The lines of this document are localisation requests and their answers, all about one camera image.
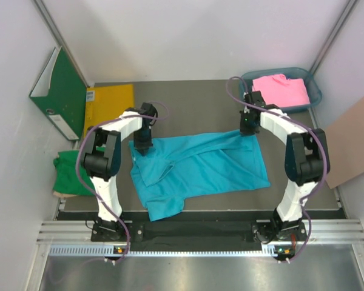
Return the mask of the teal t shirt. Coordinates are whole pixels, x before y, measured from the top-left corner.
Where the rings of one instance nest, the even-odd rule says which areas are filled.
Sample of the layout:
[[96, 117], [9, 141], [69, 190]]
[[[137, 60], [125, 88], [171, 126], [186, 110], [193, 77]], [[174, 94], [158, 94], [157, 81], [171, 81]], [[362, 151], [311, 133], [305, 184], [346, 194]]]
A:
[[238, 130], [157, 138], [141, 155], [129, 142], [130, 171], [151, 221], [179, 214], [203, 195], [270, 187], [258, 139]]

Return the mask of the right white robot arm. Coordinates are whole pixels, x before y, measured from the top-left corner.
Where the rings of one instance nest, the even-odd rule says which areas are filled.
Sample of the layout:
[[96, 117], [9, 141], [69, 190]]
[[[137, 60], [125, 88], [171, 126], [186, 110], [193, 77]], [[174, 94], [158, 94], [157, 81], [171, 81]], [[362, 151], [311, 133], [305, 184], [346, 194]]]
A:
[[326, 134], [291, 119], [276, 105], [267, 105], [259, 91], [245, 93], [245, 108], [240, 112], [240, 133], [252, 136], [265, 129], [285, 145], [285, 173], [288, 182], [283, 198], [268, 224], [257, 226], [254, 235], [267, 244], [296, 233], [302, 222], [305, 204], [324, 183], [330, 171]]

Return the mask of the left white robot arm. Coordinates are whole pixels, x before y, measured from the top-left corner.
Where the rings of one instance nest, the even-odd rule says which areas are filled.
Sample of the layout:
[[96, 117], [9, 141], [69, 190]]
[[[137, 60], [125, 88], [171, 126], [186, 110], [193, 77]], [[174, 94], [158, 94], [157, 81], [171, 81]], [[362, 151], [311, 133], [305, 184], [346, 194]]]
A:
[[117, 119], [88, 129], [77, 166], [82, 166], [90, 177], [98, 200], [91, 241], [112, 242], [127, 236], [116, 185], [121, 167], [121, 143], [133, 135], [134, 149], [144, 156], [153, 146], [151, 129], [157, 119], [155, 106], [144, 102], [138, 109], [129, 107]]

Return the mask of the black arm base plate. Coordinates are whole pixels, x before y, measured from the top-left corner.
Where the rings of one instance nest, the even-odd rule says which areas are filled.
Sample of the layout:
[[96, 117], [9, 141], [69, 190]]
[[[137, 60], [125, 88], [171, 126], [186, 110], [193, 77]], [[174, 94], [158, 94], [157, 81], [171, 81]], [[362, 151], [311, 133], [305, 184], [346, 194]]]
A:
[[281, 229], [272, 221], [161, 221], [130, 222], [125, 229], [116, 224], [108, 228], [103, 222], [96, 221], [92, 228], [92, 242], [117, 242], [129, 239], [131, 243], [188, 243], [194, 238], [237, 238], [250, 241], [260, 235], [259, 241], [269, 243], [273, 239], [286, 239], [291, 232], [303, 230], [304, 224]]

